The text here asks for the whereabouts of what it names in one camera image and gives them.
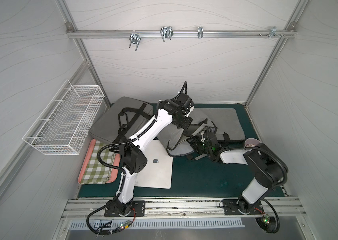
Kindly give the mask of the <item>grey laptop sleeve front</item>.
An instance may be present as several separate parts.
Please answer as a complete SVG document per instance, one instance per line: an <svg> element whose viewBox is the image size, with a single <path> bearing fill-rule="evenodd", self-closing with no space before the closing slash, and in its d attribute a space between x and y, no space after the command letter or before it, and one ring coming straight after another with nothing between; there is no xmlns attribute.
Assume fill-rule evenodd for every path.
<svg viewBox="0 0 338 240"><path fill-rule="evenodd" d="M194 150L188 141L205 129L212 129L216 133L217 127L199 109L201 108L196 108L190 113L192 122L187 129L178 129L171 123L158 134L157 138L169 156L182 157L192 154Z"/></svg>

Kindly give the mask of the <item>metal hook clamp left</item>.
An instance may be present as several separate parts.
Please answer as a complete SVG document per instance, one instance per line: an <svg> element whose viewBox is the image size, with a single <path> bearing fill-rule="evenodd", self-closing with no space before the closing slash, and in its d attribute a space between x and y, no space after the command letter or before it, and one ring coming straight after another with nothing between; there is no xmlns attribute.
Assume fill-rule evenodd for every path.
<svg viewBox="0 0 338 240"><path fill-rule="evenodd" d="M130 40L129 48L131 48L132 45L135 45L135 51L137 51L141 42L141 36L139 34L132 33L130 34L129 40Z"/></svg>

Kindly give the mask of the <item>green table mat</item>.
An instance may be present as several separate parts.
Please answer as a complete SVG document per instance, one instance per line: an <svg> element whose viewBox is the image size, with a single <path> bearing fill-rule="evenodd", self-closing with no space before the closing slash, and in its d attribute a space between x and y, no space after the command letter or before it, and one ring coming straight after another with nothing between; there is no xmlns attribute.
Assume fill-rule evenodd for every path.
<svg viewBox="0 0 338 240"><path fill-rule="evenodd" d="M196 104L196 108L235 109L246 138L258 138L242 104ZM250 167L242 164L214 163L205 157L190 161L173 159L170 189L135 187L135 197L238 197L254 179ZM79 198L113 197L119 188L120 176L113 183L83 185Z"/></svg>

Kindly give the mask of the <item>metal hook clamp middle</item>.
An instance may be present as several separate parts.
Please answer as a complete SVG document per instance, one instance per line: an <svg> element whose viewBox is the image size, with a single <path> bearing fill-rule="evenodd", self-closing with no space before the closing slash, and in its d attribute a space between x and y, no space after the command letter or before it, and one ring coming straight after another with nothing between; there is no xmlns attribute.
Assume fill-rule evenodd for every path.
<svg viewBox="0 0 338 240"><path fill-rule="evenodd" d="M160 34L161 34L163 42L165 42L166 39L171 40L173 36L173 29L170 26L163 27L160 29Z"/></svg>

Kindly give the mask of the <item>silver laptop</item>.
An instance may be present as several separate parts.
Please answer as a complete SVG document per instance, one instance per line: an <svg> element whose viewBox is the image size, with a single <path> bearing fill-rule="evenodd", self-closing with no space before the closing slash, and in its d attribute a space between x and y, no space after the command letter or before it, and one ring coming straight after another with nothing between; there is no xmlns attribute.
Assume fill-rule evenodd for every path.
<svg viewBox="0 0 338 240"><path fill-rule="evenodd" d="M173 157L170 157L159 140L153 140L146 152L147 165L138 173L136 187L170 189Z"/></svg>

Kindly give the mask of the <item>grey laptop sleeve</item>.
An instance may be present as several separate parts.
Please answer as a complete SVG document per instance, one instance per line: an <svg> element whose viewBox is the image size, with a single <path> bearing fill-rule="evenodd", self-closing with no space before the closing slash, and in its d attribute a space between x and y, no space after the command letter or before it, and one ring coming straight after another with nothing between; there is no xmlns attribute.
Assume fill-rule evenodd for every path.
<svg viewBox="0 0 338 240"><path fill-rule="evenodd" d="M201 108L196 108L190 113L192 122L187 129L178 129L171 123L158 134L157 138L169 156L182 157L192 154L194 150L188 141L205 129L212 129L216 133L217 127L199 109Z"/></svg>
<svg viewBox="0 0 338 240"><path fill-rule="evenodd" d="M201 108L199 110L205 113L208 120L217 127L215 135L218 141L238 142L245 140L245 133L235 109Z"/></svg>

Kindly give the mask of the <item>metal hook small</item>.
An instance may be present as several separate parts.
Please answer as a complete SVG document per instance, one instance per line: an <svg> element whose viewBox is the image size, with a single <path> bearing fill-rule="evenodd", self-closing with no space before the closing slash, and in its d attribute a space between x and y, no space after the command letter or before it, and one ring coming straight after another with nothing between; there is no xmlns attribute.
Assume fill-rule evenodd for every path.
<svg viewBox="0 0 338 240"><path fill-rule="evenodd" d="M203 27L198 27L198 29L197 29L197 37L199 39L203 38Z"/></svg>

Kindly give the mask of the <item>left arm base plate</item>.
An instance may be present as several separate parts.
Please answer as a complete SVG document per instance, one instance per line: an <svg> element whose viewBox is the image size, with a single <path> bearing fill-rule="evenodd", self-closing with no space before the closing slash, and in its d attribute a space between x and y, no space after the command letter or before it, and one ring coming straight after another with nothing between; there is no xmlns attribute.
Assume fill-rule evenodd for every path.
<svg viewBox="0 0 338 240"><path fill-rule="evenodd" d="M143 217L145 215L145 201L131 200L124 204L116 199L114 202L108 201L105 208L105 217Z"/></svg>

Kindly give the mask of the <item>grey laptop bag with strap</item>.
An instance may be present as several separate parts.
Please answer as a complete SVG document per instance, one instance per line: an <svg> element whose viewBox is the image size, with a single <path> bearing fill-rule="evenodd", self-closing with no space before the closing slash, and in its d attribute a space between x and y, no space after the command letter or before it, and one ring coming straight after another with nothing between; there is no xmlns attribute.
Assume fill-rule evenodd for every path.
<svg viewBox="0 0 338 240"><path fill-rule="evenodd" d="M154 115L149 103L122 97L90 128L91 137L103 144L126 141L138 132Z"/></svg>

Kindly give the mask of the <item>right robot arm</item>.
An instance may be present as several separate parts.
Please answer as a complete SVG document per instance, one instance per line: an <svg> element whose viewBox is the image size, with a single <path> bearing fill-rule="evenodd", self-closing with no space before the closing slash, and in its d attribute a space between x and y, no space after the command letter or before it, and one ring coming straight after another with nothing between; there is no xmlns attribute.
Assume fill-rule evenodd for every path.
<svg viewBox="0 0 338 240"><path fill-rule="evenodd" d="M286 164L258 139L248 138L242 146L223 146L214 132L207 129L187 142L201 157L206 156L213 162L241 164L250 168L254 178L235 204L244 215L249 214L270 190L288 180Z"/></svg>

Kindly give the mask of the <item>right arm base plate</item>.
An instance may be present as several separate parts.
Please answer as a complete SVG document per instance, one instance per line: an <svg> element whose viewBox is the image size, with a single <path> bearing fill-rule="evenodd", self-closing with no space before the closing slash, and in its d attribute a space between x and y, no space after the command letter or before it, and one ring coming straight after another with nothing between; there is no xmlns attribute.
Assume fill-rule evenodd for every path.
<svg viewBox="0 0 338 240"><path fill-rule="evenodd" d="M224 214L232 215L262 215L263 208L258 200L250 204L245 199L223 199L221 201Z"/></svg>

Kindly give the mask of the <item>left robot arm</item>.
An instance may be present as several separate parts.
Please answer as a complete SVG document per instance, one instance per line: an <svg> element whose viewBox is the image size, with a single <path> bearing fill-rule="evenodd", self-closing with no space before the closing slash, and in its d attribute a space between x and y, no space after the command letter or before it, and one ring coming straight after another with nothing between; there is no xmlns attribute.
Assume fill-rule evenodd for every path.
<svg viewBox="0 0 338 240"><path fill-rule="evenodd" d="M90 217L105 209L115 209L116 213L121 216L127 216L130 211L133 211L134 217L137 216L136 210L132 207L134 188L138 173L148 163L148 159L145 156L148 145L171 123L183 129L188 127L192 121L189 115L193 108L193 100L186 90L182 90L174 98L157 103L157 109L152 118L138 132L129 137L127 141L100 148L97 153L98 162L105 167L119 170L121 172L121 181L114 198L87 216L86 224L92 233L97 236L111 235L125 230L133 223L133 221L127 221L115 230L105 230L104 227L95 229L90 223ZM119 149L121 162L118 167L104 162L101 158L101 153L110 148Z"/></svg>

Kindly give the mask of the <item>metal hook clamp right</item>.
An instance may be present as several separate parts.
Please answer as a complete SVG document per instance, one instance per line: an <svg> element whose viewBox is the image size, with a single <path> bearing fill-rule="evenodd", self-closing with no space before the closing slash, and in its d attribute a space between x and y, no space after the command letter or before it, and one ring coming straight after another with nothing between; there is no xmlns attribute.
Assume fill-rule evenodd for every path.
<svg viewBox="0 0 338 240"><path fill-rule="evenodd" d="M271 38L279 38L280 39L280 38L286 37L286 35L282 34L282 33L278 33L276 27L273 27L273 28L271 28L269 30L268 33L266 33L264 35L263 34L259 34L259 37L261 37L261 38L267 38L267 39L271 39Z"/></svg>

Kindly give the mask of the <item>pink bowl with snacks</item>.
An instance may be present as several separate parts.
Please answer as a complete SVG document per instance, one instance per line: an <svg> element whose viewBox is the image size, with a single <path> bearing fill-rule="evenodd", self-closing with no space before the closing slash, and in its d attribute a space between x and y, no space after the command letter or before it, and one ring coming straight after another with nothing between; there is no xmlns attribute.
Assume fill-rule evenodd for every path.
<svg viewBox="0 0 338 240"><path fill-rule="evenodd" d="M248 138L245 140L244 142L244 146L246 148L248 147L256 147L257 145L259 145L261 143L261 141L259 141L258 139L255 138Z"/></svg>

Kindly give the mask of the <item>grey laptop sleeve back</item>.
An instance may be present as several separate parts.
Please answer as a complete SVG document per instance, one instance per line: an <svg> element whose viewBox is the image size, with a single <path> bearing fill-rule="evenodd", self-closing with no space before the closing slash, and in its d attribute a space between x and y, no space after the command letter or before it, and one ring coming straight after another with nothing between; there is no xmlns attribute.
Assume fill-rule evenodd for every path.
<svg viewBox="0 0 338 240"><path fill-rule="evenodd" d="M245 133L235 109L201 108L199 110L205 113L208 120L217 127L215 135L218 141L238 142L245 140Z"/></svg>

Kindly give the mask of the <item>aluminium crossbar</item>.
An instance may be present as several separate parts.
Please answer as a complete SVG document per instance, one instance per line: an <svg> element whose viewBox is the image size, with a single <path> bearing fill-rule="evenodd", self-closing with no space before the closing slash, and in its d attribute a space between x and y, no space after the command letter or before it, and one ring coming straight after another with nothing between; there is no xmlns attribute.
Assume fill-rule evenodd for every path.
<svg viewBox="0 0 338 240"><path fill-rule="evenodd" d="M266 34L269 30L207 30L203 29L202 39L236 39L236 38L261 38L259 34ZM285 34L285 38L293 38L296 31L277 30ZM160 39L159 30L135 30L135 31L73 31L67 33L70 39L129 39L130 34L136 33L141 39ZM173 30L173 39L198 39L197 30Z"/></svg>

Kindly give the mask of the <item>metal hook clamp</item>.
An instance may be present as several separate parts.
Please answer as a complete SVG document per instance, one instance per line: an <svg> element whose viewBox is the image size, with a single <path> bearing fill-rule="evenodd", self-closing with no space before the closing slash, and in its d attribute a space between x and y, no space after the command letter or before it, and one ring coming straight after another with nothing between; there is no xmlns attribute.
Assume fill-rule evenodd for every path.
<svg viewBox="0 0 338 240"><path fill-rule="evenodd" d="M280 38L286 37L286 35L282 34L282 33L278 33L276 27L273 27L273 28L271 28L269 30L268 33L266 33L264 35L263 34L259 34L259 37L261 37L261 38L267 38L267 39L271 39L271 38L279 38L280 39Z"/></svg>
<svg viewBox="0 0 338 240"><path fill-rule="evenodd" d="M131 48L132 45L135 45L135 51L137 51L141 42L141 36L139 34L132 33L130 34L129 40L130 40L129 48Z"/></svg>
<svg viewBox="0 0 338 240"><path fill-rule="evenodd" d="M160 34L161 34L163 42L165 42L166 39L171 40L173 36L173 29L170 26L163 27L160 29Z"/></svg>

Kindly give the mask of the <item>aluminium front rail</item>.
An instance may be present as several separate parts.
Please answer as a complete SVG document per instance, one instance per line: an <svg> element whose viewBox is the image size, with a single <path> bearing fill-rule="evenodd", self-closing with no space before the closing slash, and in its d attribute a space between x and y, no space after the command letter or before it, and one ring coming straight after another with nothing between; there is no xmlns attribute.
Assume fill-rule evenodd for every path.
<svg viewBox="0 0 338 240"><path fill-rule="evenodd" d="M61 220L85 220L92 211L111 198L80 198L68 200ZM145 201L141 219L227 218L222 198L136 198ZM307 216L298 197L267 198L279 217Z"/></svg>

